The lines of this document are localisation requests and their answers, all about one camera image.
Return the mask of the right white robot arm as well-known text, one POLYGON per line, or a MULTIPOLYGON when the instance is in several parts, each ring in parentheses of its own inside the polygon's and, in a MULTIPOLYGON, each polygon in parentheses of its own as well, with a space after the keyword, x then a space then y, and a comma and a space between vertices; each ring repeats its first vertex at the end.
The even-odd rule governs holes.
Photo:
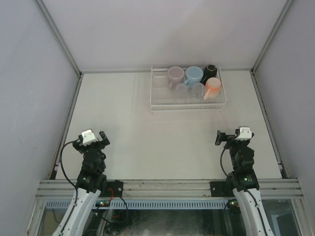
POLYGON ((260 186, 253 169, 254 150, 248 145, 254 137, 251 128, 240 126, 234 134, 217 131, 215 145, 225 143, 220 154, 220 168, 226 176, 228 192, 233 194, 240 208, 248 236, 272 236, 274 233, 268 222, 262 204, 260 186), (228 150, 233 171, 227 173, 223 167, 223 155, 228 150))

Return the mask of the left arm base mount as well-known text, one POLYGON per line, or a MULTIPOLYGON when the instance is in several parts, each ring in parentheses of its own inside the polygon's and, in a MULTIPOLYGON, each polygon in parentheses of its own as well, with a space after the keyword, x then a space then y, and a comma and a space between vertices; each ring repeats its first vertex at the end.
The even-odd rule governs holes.
POLYGON ((107 181, 101 187, 100 197, 122 197, 124 190, 124 183, 119 180, 107 181))

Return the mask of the clear glass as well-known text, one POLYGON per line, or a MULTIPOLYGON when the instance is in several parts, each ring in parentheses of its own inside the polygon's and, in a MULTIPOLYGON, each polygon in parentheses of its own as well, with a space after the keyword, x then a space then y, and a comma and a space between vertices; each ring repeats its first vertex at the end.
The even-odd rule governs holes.
POLYGON ((192 97, 202 99, 204 97, 204 88, 202 83, 195 83, 191 88, 192 97))
POLYGON ((179 83, 175 87, 174 98, 175 99, 187 99, 189 96, 188 86, 184 83, 179 83))

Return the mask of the black mug cream inside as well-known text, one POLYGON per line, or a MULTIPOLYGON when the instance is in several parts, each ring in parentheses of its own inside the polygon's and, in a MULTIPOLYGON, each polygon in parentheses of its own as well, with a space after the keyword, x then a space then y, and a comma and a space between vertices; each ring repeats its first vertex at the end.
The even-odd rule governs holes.
POLYGON ((218 71, 218 69, 215 65, 213 65, 213 64, 207 65, 203 70, 203 77, 202 77, 200 82, 203 85, 206 85, 206 82, 208 79, 210 79, 212 77, 216 77, 217 71, 218 71))

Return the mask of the pink ceramic mug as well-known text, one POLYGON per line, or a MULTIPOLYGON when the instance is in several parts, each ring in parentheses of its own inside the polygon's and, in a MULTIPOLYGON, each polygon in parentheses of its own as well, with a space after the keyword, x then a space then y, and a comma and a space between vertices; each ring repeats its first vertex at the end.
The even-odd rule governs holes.
POLYGON ((218 78, 212 77, 209 78, 205 84, 205 94, 203 99, 215 99, 220 93, 221 90, 221 81, 218 78))

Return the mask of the lilac ceramic mug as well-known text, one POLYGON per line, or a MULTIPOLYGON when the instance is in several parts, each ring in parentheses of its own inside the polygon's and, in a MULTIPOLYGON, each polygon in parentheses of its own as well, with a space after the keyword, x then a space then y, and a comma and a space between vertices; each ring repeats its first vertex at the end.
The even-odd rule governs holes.
POLYGON ((178 66, 173 66, 167 70, 168 86, 173 90, 177 84, 183 83, 185 72, 178 66))

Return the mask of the light blue mug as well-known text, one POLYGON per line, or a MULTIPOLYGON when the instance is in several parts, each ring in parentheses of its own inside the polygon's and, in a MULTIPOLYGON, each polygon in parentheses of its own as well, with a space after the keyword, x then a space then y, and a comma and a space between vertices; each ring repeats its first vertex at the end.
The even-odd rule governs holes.
POLYGON ((203 70, 197 66, 188 67, 185 71, 184 83, 191 88, 194 84, 199 83, 203 77, 203 70))

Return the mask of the clear acrylic dish rack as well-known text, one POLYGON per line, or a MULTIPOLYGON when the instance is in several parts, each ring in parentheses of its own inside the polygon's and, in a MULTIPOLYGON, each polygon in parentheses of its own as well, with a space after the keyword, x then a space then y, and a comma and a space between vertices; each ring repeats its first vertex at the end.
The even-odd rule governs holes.
POLYGON ((170 90, 167 81, 166 68, 151 69, 151 91, 150 106, 152 112, 157 111, 187 111, 187 110, 209 110, 223 109, 227 98, 224 85, 215 99, 196 99, 192 97, 191 88, 187 99, 175 99, 175 89, 170 90))

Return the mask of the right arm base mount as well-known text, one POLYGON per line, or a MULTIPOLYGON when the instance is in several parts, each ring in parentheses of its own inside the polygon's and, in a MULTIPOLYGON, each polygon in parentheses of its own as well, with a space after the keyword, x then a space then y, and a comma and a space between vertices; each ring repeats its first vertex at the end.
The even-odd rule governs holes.
POLYGON ((210 190, 212 197, 233 197, 233 185, 228 181, 211 181, 210 190))

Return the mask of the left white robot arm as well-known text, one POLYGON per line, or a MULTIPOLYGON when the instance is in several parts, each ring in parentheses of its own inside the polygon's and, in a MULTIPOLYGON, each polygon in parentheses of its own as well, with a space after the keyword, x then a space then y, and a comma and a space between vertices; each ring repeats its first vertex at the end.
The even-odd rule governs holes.
POLYGON ((81 236, 96 199, 106 190, 106 155, 102 150, 110 142, 104 131, 100 131, 99 136, 96 137, 90 129, 83 131, 76 140, 65 143, 60 151, 61 170, 66 180, 74 187, 74 194, 63 219, 53 232, 54 236, 81 236), (68 178, 63 166, 63 150, 69 144, 83 155, 76 183, 68 178))

